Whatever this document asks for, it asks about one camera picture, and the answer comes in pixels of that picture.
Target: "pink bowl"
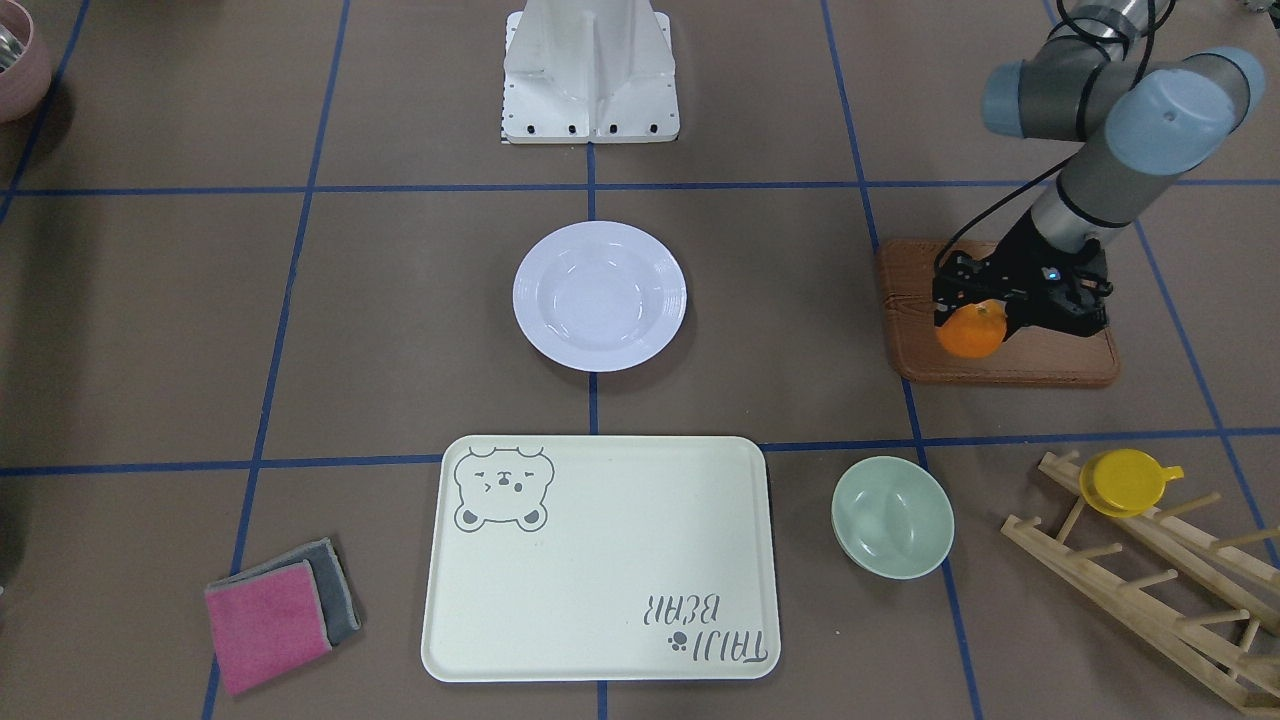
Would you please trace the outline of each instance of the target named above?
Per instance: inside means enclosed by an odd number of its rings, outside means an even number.
[[[0,23],[24,47],[18,61],[0,73],[0,123],[8,123],[40,105],[40,100],[49,92],[54,67],[49,60],[45,40],[36,35],[36,23],[22,5],[13,0],[0,0]]]

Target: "dish rack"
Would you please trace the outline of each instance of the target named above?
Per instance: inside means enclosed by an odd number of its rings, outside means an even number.
[[[1244,715],[1280,717],[1280,655],[1251,652],[1258,633],[1280,637],[1280,611],[1221,570],[1229,569],[1271,593],[1280,591],[1280,570],[1236,547],[1277,537],[1280,528],[1216,538],[1179,518],[1221,500],[1216,492],[1165,510],[1152,507],[1134,518],[1107,518],[1172,565],[1126,580],[1093,561],[1123,552],[1120,543],[1080,550],[1066,546],[1087,507],[1079,497],[1080,469],[1073,462],[1078,457],[1076,452],[1061,457],[1047,452],[1039,462],[1044,475],[1076,496],[1055,536],[1038,529],[1039,518],[1016,515],[1010,515],[1000,532]],[[1144,592],[1178,578],[1203,585],[1233,610],[1184,615]],[[1219,623],[1244,623],[1239,642],[1207,628]]]

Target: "black cable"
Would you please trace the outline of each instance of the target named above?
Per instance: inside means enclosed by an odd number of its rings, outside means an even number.
[[[1068,27],[1070,27],[1073,32],[1076,32],[1082,37],[1085,37],[1087,40],[1091,40],[1093,42],[1124,42],[1123,37],[1101,37],[1101,36],[1093,35],[1092,32],[1088,32],[1088,31],[1080,28],[1078,24],[1075,24],[1074,20],[1071,20],[1070,15],[1068,15],[1066,8],[1064,6],[1062,3],[1064,3],[1064,0],[1057,0],[1057,13],[1059,13],[1059,17],[1062,18],[1062,22]],[[1169,0],[1169,6],[1165,8],[1165,14],[1161,15],[1158,20],[1156,20],[1155,23],[1152,23],[1151,28],[1147,29],[1146,33],[1143,33],[1147,37],[1147,42],[1144,44],[1144,46],[1142,49],[1142,60],[1138,63],[1138,72],[1133,76],[1133,85],[1129,86],[1129,90],[1133,90],[1134,87],[1137,87],[1137,85],[1142,81],[1143,76],[1147,74],[1147,64],[1151,61],[1151,54],[1152,54],[1152,51],[1155,50],[1155,46],[1156,46],[1156,31],[1160,29],[1165,24],[1165,22],[1169,19],[1169,15],[1172,14],[1174,5],[1176,5],[1176,4],[1178,4],[1178,0]],[[1148,18],[1148,20],[1151,18],[1153,18],[1155,15],[1156,15],[1156,0],[1147,0],[1147,18]],[[942,246],[942,250],[940,250],[938,254],[933,256],[933,274],[938,274],[942,270],[942,261],[943,261],[943,259],[946,258],[947,252],[950,252],[951,249],[955,247],[956,242],[960,242],[960,238],[964,236],[964,233],[966,233],[970,229],[973,229],[973,227],[977,225],[978,223],[986,220],[996,210],[1004,208],[1010,200],[1012,200],[1012,199],[1018,197],[1019,195],[1027,192],[1028,190],[1036,187],[1037,184],[1039,184],[1041,182],[1043,182],[1044,178],[1047,178],[1047,177],[1052,176],[1053,173],[1056,173],[1056,172],[1061,170],[1062,168],[1065,168],[1066,164],[1071,160],[1071,158],[1068,158],[1068,159],[1062,160],[1061,163],[1053,165],[1052,168],[1044,170],[1043,173],[1041,173],[1039,176],[1037,176],[1034,179],[1028,181],[1025,184],[1023,184],[1018,190],[1015,190],[1015,191],[1010,192],[1009,195],[1001,197],[1000,200],[996,201],[995,205],[992,205],[991,208],[987,208],[982,213],[978,213],[978,215],[974,219],[972,219],[968,223],[965,223],[964,227],[960,228],[959,231],[956,231],[956,233],[954,236],[951,236],[951,240],[948,240],[947,243]]]
[[[995,213],[996,210],[1000,210],[1001,208],[1004,208],[1005,204],[1007,204],[1010,200],[1012,200],[1012,199],[1018,197],[1019,195],[1027,192],[1028,190],[1036,187],[1037,184],[1039,184],[1041,182],[1043,182],[1044,178],[1047,178],[1051,174],[1053,174],[1053,173],[1061,170],[1062,168],[1065,168],[1066,163],[1071,158],[1066,158],[1061,163],[1053,165],[1052,168],[1050,168],[1050,169],[1044,170],[1043,173],[1041,173],[1039,176],[1037,176],[1034,179],[1027,181],[1025,184],[1023,184],[1018,190],[1010,192],[1009,195],[1001,197],[1000,200],[996,201],[995,205],[992,205],[991,208],[987,208],[982,213],[978,213],[978,217],[975,217],[974,219],[972,219],[968,223],[965,223],[964,227],[960,228],[959,231],[956,231],[956,233],[954,236],[951,236],[951,240],[948,240],[947,243],[942,246],[942,250],[938,250],[938,254],[933,256],[933,273],[937,274],[942,269],[942,260],[943,260],[943,258],[946,256],[946,254],[952,247],[955,247],[956,242],[960,242],[960,237],[964,236],[964,233],[966,233],[970,229],[973,229],[973,227],[977,225],[978,223],[986,220],[987,217],[991,215],[992,213]]]

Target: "blue grid line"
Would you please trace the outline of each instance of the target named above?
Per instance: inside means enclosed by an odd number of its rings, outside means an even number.
[[[320,124],[316,128],[315,147],[311,152],[311,169],[307,174],[307,192],[302,197],[302,210],[298,217],[298,232],[293,238],[293,255],[289,259],[289,274],[284,282],[284,299],[280,302],[280,320],[275,329],[275,346],[271,350],[271,365],[266,374],[266,388],[262,392],[262,414],[259,420],[257,437],[253,441],[253,457],[250,461],[248,479],[244,482],[244,501],[241,505],[239,525],[236,529],[236,548],[232,552],[230,574],[241,570],[244,556],[244,542],[248,538],[250,518],[253,515],[253,497],[257,493],[257,478],[262,466],[262,450],[266,446],[266,430],[271,421],[271,402],[275,400],[275,382],[280,373],[280,359],[284,355],[284,337],[289,327],[289,305],[293,299],[293,283],[298,277],[298,263],[307,234],[307,220],[311,214],[311,199],[320,174],[320,152],[324,149],[325,129],[329,126],[329,108],[333,104],[333,91],[338,82],[338,65],[342,61],[342,44],[347,35],[347,18],[351,14],[351,0],[343,0],[342,15],[338,18],[338,32],[333,46],[333,59],[329,63],[329,82],[325,86],[324,102],[320,105]],[[205,689],[202,720],[211,720],[218,700],[218,679],[220,675],[218,659],[209,666],[209,685]]]
[[[1192,348],[1190,336],[1187,334],[1183,319],[1178,314],[1178,307],[1174,305],[1174,297],[1169,292],[1169,286],[1165,283],[1165,275],[1160,272],[1160,264],[1156,261],[1156,254],[1151,249],[1151,242],[1147,240],[1147,232],[1143,229],[1142,222],[1134,222],[1133,227],[1138,231],[1138,241],[1142,243],[1142,250],[1147,255],[1147,263],[1151,265],[1151,272],[1156,277],[1156,286],[1160,287],[1160,296],[1164,299],[1165,307],[1169,310],[1169,318],[1174,323],[1174,329],[1178,331],[1178,340],[1181,342],[1183,351],[1187,354],[1187,361],[1190,364],[1192,373],[1196,375],[1196,384],[1199,386],[1204,406],[1208,407],[1208,414],[1213,419],[1213,427],[1217,429],[1217,436],[1222,441],[1222,450],[1226,451],[1226,457],[1231,462],[1231,471],[1235,473],[1235,482],[1240,488],[1240,495],[1244,496],[1244,502],[1249,506],[1249,514],[1253,516],[1253,523],[1258,528],[1266,528],[1267,524],[1262,518],[1262,511],[1258,509],[1258,502],[1253,497],[1253,488],[1249,487],[1249,480],[1244,477],[1244,469],[1240,468],[1240,461],[1235,456],[1235,448],[1231,446],[1231,438],[1226,433],[1226,428],[1222,424],[1222,416],[1217,411],[1217,404],[1213,401],[1213,393],[1208,388],[1208,380],[1204,378],[1204,372],[1201,368],[1199,360],[1196,357],[1196,350]],[[1265,544],[1267,547],[1267,553],[1271,556],[1271,562],[1280,566],[1280,553],[1276,553],[1275,543],[1268,539]]]
[[[858,187],[854,181],[774,181],[774,182],[602,182],[600,191],[625,190],[822,190]]]
[[[891,450],[915,447],[915,441],[906,439],[851,439],[820,442],[762,442],[756,443],[760,452],[835,452],[842,450]]]
[[[915,459],[920,468],[929,471],[929,456],[924,439],[920,434],[920,419],[915,407],[915,393],[911,392],[911,383],[902,379],[902,396],[906,398],[908,419],[911,423],[911,438],[915,441]],[[964,626],[964,614],[960,611],[960,589],[956,587],[955,574],[951,570],[951,559],[942,559],[942,582],[947,588],[947,606],[951,610],[951,625],[955,628],[956,650],[960,652],[960,669],[964,673],[965,688],[969,691],[969,707],[973,710],[974,720],[982,720],[982,696],[978,693],[978,676],[973,669],[973,659],[969,655],[969,633]]]
[[[882,187],[908,187],[908,188],[922,188],[922,187],[1021,187],[1027,181],[1021,179],[970,179],[970,181],[867,181],[861,184],[869,188],[882,188]],[[1039,186],[1048,186],[1052,181],[1041,181]]]
[[[58,475],[114,475],[132,473],[198,473],[210,470],[247,470],[248,460],[207,460],[195,462],[120,462],[118,465],[44,465],[0,468],[0,478],[32,478]]]
[[[320,193],[361,193],[361,192],[554,192],[571,191],[581,192],[586,190],[586,183],[580,182],[550,182],[529,184],[317,184],[311,187],[311,192]]]
[[[872,214],[872,196],[867,191],[863,154],[858,149],[854,111],[849,106],[849,91],[845,90],[845,70],[840,65],[840,51],[836,49],[836,28],[831,23],[831,5],[828,5],[827,0],[822,0],[822,20],[827,27],[827,50],[831,53],[831,65],[836,72],[836,88],[840,91],[840,108],[845,113],[845,131],[849,133],[849,147],[854,152],[854,173],[858,176],[858,192],[863,199],[863,214],[867,217],[867,231],[872,237],[872,251],[876,251],[879,250],[879,234],[876,232],[876,217]]]
[[[292,457],[260,460],[264,470],[284,470],[297,468],[369,468],[374,465],[435,465],[444,455],[366,455],[351,457]]]
[[[1230,437],[1280,436],[1280,428],[1228,428],[1224,433]]]
[[[4,197],[131,197],[191,195],[305,195],[312,193],[396,193],[396,192],[625,192],[668,190],[828,190],[828,188],[931,188],[931,187],[1020,187],[1021,179],[896,179],[896,181],[756,181],[756,182],[596,182],[591,183],[436,183],[436,184],[297,184],[216,186],[216,187],[63,187],[6,188]],[[1048,186],[1052,181],[1043,181]],[[1180,179],[1180,187],[1277,187],[1280,178],[1203,178]]]
[[[595,143],[586,143],[586,219],[595,220]],[[593,436],[600,434],[600,402],[599,402],[599,374],[586,374],[586,423],[588,432]],[[609,717],[609,683],[608,680],[595,682],[595,717],[608,720]]]
[[[1071,445],[1078,442],[1129,442],[1135,439],[1215,438],[1217,430],[1123,430],[1098,433],[1057,433],[986,437],[923,438],[925,447],[979,447],[988,445]]]
[[[305,186],[244,187],[67,187],[60,190],[15,190],[14,197],[128,197],[136,195],[302,195]]]
[[[22,156],[18,159],[18,167],[13,170],[13,178],[9,181],[9,191],[5,193],[4,201],[0,202],[0,224],[4,224],[4,219],[9,217],[9,208],[13,205],[14,191],[18,190],[18,183],[22,182],[22,176],[27,173],[27,164],[31,163],[31,156],[36,151],[36,141],[40,138],[40,131],[45,128],[45,120],[49,119],[49,110],[54,106],[54,99],[58,96],[58,90],[63,85],[63,76],[67,74],[67,65],[72,61],[72,53],[76,51],[76,44],[79,42],[81,31],[84,29],[84,17],[88,15],[88,3],[90,0],[83,0],[81,3],[79,13],[76,15],[76,24],[72,26],[72,35],[67,38],[67,49],[63,50],[63,59],[58,63],[58,69],[54,70],[54,77],[49,83],[49,92],[45,94],[45,100],[40,104],[40,111],[36,114],[36,122],[31,124],[31,133],[27,135],[27,145],[22,149]]]
[[[586,143],[586,219],[595,219],[595,143]]]
[[[831,6],[827,0],[822,0],[822,15],[823,23],[827,28],[827,46],[831,51],[831,64],[836,73],[836,86],[840,90],[840,105],[845,113],[845,127],[849,131],[849,147],[854,155],[854,169],[858,173],[858,192],[861,195],[863,200],[863,213],[867,215],[867,231],[872,242],[872,252],[879,250],[879,234],[876,231],[876,214],[872,211],[870,192],[867,187],[867,176],[863,172],[863,159],[861,152],[858,147],[858,132],[854,127],[854,114],[849,105],[849,94],[845,88],[845,73],[840,65],[840,50],[836,47],[836,31],[831,20]],[[915,409],[915,397],[911,393],[911,383],[906,379],[902,380],[902,400],[906,404],[908,418],[911,424],[911,441],[915,446],[915,454],[920,462],[920,466],[928,470],[928,456],[925,452],[924,443],[922,441],[919,416]],[[978,680],[973,670],[973,660],[969,656],[969,641],[964,628],[964,616],[960,612],[960,596],[957,594],[956,584],[951,577],[951,562],[950,560],[942,561],[942,574],[946,579],[947,601],[951,609],[951,621],[955,626],[956,633],[956,650],[960,653],[960,664],[964,669],[965,685],[969,689],[969,705],[973,711],[974,720],[982,720],[982,698],[978,693]]]
[[[591,391],[590,375],[588,379],[588,393]],[[595,433],[599,433],[598,407],[591,421]],[[1125,432],[1098,432],[1098,433],[1053,433],[1053,434],[1023,434],[1023,436],[972,436],[972,437],[920,437],[915,438],[883,438],[883,439],[850,439],[850,441],[814,441],[814,442],[763,442],[756,443],[764,454],[781,452],[838,452],[859,450],[901,450],[922,445],[929,447],[983,447],[1000,445],[1074,445],[1082,442],[1132,442],[1137,439],[1194,439],[1216,438],[1221,434],[1229,437],[1275,437],[1280,436],[1280,428],[1226,428],[1222,432],[1216,429],[1172,429],[1172,430],[1125,430]],[[298,468],[358,468],[372,465],[433,465],[442,461],[440,454],[416,455],[349,455],[329,457],[275,457],[264,459],[259,466],[268,470],[287,470]],[[111,474],[146,474],[146,473],[195,473],[216,470],[248,470],[251,460],[197,460],[189,462],[120,462],[104,465],[36,465],[0,468],[0,478],[31,478],[31,477],[74,477],[74,475],[111,475]]]

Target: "bear illustration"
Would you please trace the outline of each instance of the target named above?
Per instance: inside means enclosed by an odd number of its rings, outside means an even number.
[[[543,448],[527,452],[518,447],[474,448],[453,468],[462,505],[453,521],[465,533],[485,523],[516,523],[532,533],[547,524],[547,486],[556,466]]]

